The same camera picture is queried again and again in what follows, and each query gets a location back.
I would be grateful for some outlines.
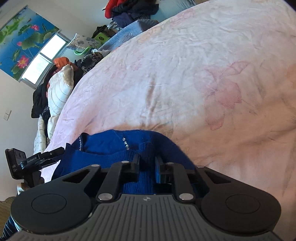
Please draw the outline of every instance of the bed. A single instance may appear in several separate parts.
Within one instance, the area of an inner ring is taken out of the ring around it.
[[[146,129],[274,195],[296,237],[296,13],[283,0],[211,0],[110,53],[74,88],[47,150],[80,133]],[[55,166],[45,168],[49,181]]]

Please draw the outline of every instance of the blue sweater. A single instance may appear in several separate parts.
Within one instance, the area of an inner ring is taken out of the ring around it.
[[[102,168],[108,168],[115,162],[132,161],[136,153],[141,156],[139,181],[126,183],[122,189],[123,193],[154,193],[155,156],[161,156],[164,162],[176,162],[182,164],[185,169],[194,169],[194,164],[180,148],[160,133],[108,130],[94,135],[82,133],[72,145],[67,144],[52,179],[91,164],[100,164]]]

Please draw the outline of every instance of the window frame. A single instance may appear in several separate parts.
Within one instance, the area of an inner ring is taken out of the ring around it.
[[[37,89],[37,87],[43,82],[44,80],[44,77],[46,76],[46,74],[48,73],[48,71],[54,66],[54,63],[53,63],[53,60],[57,57],[60,57],[64,52],[65,50],[67,49],[66,48],[66,45],[71,41],[70,39],[68,39],[66,36],[64,36],[62,33],[60,33],[60,31],[56,32],[50,39],[49,41],[55,36],[59,36],[61,39],[63,39],[65,41],[65,44],[64,46],[61,48],[61,50],[52,58],[48,58],[47,56],[45,56],[44,54],[41,53],[42,49],[46,46],[46,44],[40,49],[40,51],[38,52],[37,55],[41,55],[43,58],[45,58],[48,62],[49,62],[49,65],[45,68],[45,70],[42,72],[42,74],[39,76],[37,82],[35,84],[33,84],[31,81],[29,81],[28,79],[26,78],[23,78],[22,76],[20,77],[19,79],[19,82],[24,82],[25,84],[27,84],[29,87],[33,88],[33,89]]]

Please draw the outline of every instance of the gray ribbed panel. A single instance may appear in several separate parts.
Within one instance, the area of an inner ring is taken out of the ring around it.
[[[10,240],[280,241],[273,233],[255,237],[225,234],[206,223],[193,205],[178,203],[171,195],[127,194],[114,203],[100,204],[85,223],[71,231],[55,235],[21,231]]]

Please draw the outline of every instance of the red jacket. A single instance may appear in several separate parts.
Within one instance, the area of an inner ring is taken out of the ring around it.
[[[112,8],[124,3],[126,0],[109,0],[105,9],[105,18],[112,18]]]

